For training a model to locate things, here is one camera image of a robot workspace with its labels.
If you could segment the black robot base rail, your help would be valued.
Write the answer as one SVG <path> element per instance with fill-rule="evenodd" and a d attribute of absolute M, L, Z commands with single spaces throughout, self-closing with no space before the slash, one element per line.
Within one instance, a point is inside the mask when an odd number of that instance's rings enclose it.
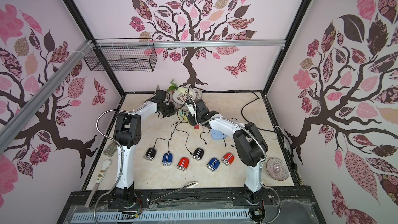
<path fill-rule="evenodd" d="M 309 186 L 139 189 L 124 207 L 112 196 L 70 194 L 60 224 L 323 224 Z"/>

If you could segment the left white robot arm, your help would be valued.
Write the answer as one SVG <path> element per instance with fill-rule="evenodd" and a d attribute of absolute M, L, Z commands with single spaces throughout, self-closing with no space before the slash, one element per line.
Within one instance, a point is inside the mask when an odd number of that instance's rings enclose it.
<path fill-rule="evenodd" d="M 168 92 L 157 89 L 154 95 L 135 110 L 120 110 L 114 130 L 114 140 L 121 147 L 118 148 L 118 170 L 121 171 L 116 188 L 129 189 L 134 184 L 135 148 L 141 141 L 142 121 L 158 113 L 169 117 L 176 113 L 175 106 L 169 102 Z"/>

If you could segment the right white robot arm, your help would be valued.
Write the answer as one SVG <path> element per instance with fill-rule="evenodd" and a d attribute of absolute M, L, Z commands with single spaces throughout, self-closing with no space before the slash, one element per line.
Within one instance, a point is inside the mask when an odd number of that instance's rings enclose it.
<path fill-rule="evenodd" d="M 258 127 L 252 122 L 238 123 L 217 111 L 209 111 L 203 100 L 186 100 L 184 105 L 188 108 L 188 120 L 192 126 L 208 127 L 233 139 L 239 159 L 248 167 L 245 187 L 253 194 L 260 191 L 262 164 L 267 160 L 268 145 Z"/>

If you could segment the red electric shaver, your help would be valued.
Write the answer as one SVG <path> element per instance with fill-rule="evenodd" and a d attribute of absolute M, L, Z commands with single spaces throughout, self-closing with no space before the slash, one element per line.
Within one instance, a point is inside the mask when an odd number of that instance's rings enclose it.
<path fill-rule="evenodd" d="M 188 169 L 189 163 L 190 161 L 187 157 L 182 157 L 177 165 L 177 169 L 185 171 Z"/>
<path fill-rule="evenodd" d="M 221 161 L 225 166 L 229 166 L 233 163 L 235 157 L 231 152 L 227 152 L 222 158 Z"/>

